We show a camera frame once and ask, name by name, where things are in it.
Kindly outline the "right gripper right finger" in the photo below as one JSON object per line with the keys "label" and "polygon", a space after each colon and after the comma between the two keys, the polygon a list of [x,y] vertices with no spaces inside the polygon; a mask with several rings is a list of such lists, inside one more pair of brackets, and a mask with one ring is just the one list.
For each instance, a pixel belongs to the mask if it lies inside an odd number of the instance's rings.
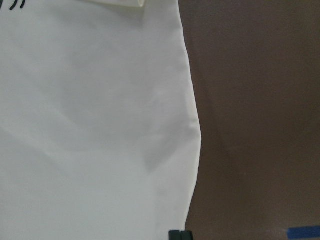
{"label": "right gripper right finger", "polygon": [[181,240],[193,240],[193,233],[189,230],[184,230],[180,232]]}

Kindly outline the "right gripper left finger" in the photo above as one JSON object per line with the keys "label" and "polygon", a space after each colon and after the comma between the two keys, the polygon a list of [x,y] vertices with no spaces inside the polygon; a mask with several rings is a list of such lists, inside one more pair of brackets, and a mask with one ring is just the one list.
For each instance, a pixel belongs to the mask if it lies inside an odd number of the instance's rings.
{"label": "right gripper left finger", "polygon": [[181,240],[181,231],[180,230],[170,230],[169,231],[169,240]]}

